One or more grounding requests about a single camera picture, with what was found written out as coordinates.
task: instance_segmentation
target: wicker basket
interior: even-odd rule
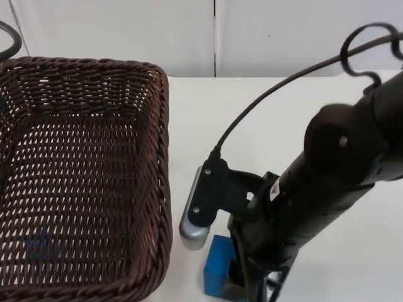
[[[0,301],[138,301],[172,244],[155,65],[0,63]]]

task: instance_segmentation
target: black robotic arm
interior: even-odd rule
[[[369,26],[388,29],[392,52],[403,59],[402,35],[393,26]],[[339,58],[348,74],[370,76],[373,85],[354,106],[323,107],[307,127],[303,152],[280,177],[232,171],[217,147],[200,168],[179,230],[185,245],[197,249],[217,211],[232,214],[229,230],[237,260],[229,278],[244,289],[232,299],[275,301],[301,247],[377,181],[403,177],[403,72],[382,84],[373,72],[352,71],[347,60],[349,44],[369,26],[349,36]],[[254,194],[252,201],[248,192]]]

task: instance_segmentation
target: blue block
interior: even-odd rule
[[[231,238],[214,235],[203,271],[204,293],[222,298],[221,288],[229,270],[229,263],[235,259],[234,245]]]

